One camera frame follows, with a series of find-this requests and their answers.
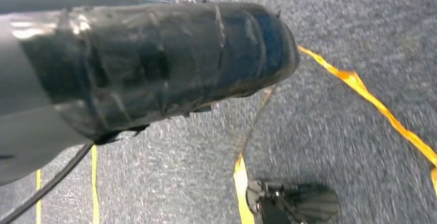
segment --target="yellow tape line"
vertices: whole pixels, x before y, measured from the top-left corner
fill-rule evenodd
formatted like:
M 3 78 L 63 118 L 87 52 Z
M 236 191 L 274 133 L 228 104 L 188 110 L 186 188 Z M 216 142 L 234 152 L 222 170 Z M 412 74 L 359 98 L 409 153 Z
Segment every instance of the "yellow tape line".
M 235 164 L 233 179 L 237 190 L 238 210 L 240 211 L 241 224 L 254 224 L 254 215 L 250 211 L 246 201 L 247 172 L 242 154 Z
M 364 99 L 372 103 L 392 124 L 392 126 L 411 144 L 413 144 L 436 168 L 431 171 L 431 180 L 437 197 L 437 154 L 425 144 L 416 134 L 407 130 L 375 96 L 373 96 L 365 87 L 363 81 L 356 72 L 339 71 L 331 64 L 327 63 L 320 55 L 298 46 L 299 51 L 308 54 L 314 58 L 328 72 L 340 78 L 349 87 L 354 89 Z
M 100 224 L 100 208 L 97 195 L 97 147 L 91 148 L 91 188 L 93 191 L 93 224 Z
M 276 91 L 275 88 L 266 89 L 266 96 L 262 103 L 262 107 L 257 112 L 254 121 L 252 122 L 249 132 L 247 134 L 246 140 L 244 142 L 243 148 L 241 149 L 240 156 L 235 164 L 235 170 L 233 173 L 233 179 L 235 182 L 235 188 L 237 190 L 237 199 L 238 199 L 238 210 L 240 212 L 240 218 L 242 224 L 255 224 L 255 218 L 253 213 L 250 211 L 249 206 L 247 205 L 246 200 L 246 189 L 247 189 L 247 171 L 246 165 L 244 164 L 243 154 L 246 150 L 247 144 L 249 143 L 252 133 L 254 131 L 255 124 L 258 122 L 265 108 L 267 107 L 268 101 L 273 93 Z
M 41 189 L 41 169 L 37 170 L 37 191 Z M 41 224 L 41 200 L 37 202 L 37 224 Z

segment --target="carpeted floor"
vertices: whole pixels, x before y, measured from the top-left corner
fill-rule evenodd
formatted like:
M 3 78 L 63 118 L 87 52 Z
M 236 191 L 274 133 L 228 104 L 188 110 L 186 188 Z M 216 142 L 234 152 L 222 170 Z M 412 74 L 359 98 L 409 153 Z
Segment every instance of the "carpeted floor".
M 437 0 L 215 1 L 281 9 L 298 44 L 357 71 L 437 149 Z M 261 97 L 221 102 L 212 113 L 156 123 L 99 148 L 101 223 L 239 223 L 233 167 Z M 245 158 L 250 178 L 328 184 L 342 204 L 331 223 L 437 223 L 430 163 L 311 58 L 302 55 L 260 121 Z M 43 169 L 44 182 L 73 150 Z M 43 200 L 43 223 L 91 223 L 90 173 L 87 157 Z M 0 188 L 2 213 L 34 190 L 34 178 Z M 35 210 L 17 223 L 35 223 Z

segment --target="wire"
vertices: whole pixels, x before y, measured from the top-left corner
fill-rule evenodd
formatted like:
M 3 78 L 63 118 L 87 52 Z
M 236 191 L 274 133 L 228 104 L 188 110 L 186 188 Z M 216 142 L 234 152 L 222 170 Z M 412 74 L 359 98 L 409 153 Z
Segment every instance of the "wire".
M 56 185 L 59 184 L 76 166 L 79 162 L 87 155 L 87 153 L 91 150 L 94 144 L 86 144 L 84 145 L 77 154 L 68 162 L 68 164 L 59 171 L 47 185 L 42 187 L 40 190 L 36 191 L 29 199 L 24 201 L 21 206 L 17 207 L 11 213 L 6 215 L 2 220 L 0 220 L 0 224 L 10 224 L 18 217 L 20 217 L 24 212 L 26 212 L 29 208 L 35 205 L 41 198 L 43 198 L 47 193 L 49 193 Z

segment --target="black cable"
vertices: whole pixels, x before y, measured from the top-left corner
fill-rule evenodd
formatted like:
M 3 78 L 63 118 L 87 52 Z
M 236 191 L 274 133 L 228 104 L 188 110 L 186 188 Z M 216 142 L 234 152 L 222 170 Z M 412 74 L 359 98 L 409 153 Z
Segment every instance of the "black cable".
M 48 184 L 35 192 L 33 196 L 24 201 L 21 206 L 17 207 L 10 214 L 6 215 L 6 217 L 0 220 L 0 224 L 10 224 L 29 208 L 35 205 L 35 203 L 37 203 L 41 198 L 47 195 L 47 193 L 53 190 L 53 188 L 55 188 L 56 185 L 58 185 L 58 183 L 61 182 L 77 166 L 77 164 L 79 164 L 79 162 L 87 155 L 93 145 L 94 144 L 84 145 L 68 162 L 68 164 L 49 181 Z

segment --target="black taped tube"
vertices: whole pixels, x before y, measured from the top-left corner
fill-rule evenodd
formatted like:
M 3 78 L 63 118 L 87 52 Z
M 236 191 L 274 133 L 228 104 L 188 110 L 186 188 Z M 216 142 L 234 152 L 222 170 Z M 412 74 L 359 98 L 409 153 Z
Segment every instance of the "black taped tube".
M 76 8 L 11 24 L 55 109 L 93 140 L 251 95 L 299 62 L 287 26 L 256 4 Z

